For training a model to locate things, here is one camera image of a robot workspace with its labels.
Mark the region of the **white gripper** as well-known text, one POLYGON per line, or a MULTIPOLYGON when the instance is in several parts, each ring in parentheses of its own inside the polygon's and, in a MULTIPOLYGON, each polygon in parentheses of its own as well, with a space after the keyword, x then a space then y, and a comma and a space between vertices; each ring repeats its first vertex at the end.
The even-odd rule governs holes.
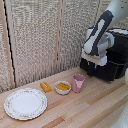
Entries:
MULTIPOLYGON (((96 64, 97 65, 95 68, 96 72, 100 71, 100 66, 104 66, 107 63, 107 56, 105 52, 101 52, 98 56, 96 55, 91 56, 86 54, 85 51, 82 51, 81 57, 87 61, 90 61, 96 64)), ((89 64, 88 73, 87 73, 89 76, 93 75, 93 70, 94 70, 93 63, 89 64)))

